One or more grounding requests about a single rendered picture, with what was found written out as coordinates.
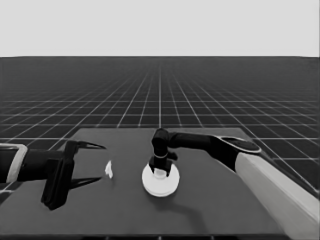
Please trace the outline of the large thick white disc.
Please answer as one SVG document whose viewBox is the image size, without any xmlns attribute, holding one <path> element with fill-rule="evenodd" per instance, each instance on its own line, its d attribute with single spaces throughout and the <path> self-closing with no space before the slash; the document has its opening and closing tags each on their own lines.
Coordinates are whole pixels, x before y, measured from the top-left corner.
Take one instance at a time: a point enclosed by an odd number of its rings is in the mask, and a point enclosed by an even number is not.
<svg viewBox="0 0 320 240">
<path fill-rule="evenodd" d="M 171 170 L 155 168 L 151 169 L 147 164 L 142 171 L 142 184 L 144 189 L 152 196 L 167 197 L 173 194 L 179 185 L 180 173 L 175 164 L 171 165 Z"/>
</svg>

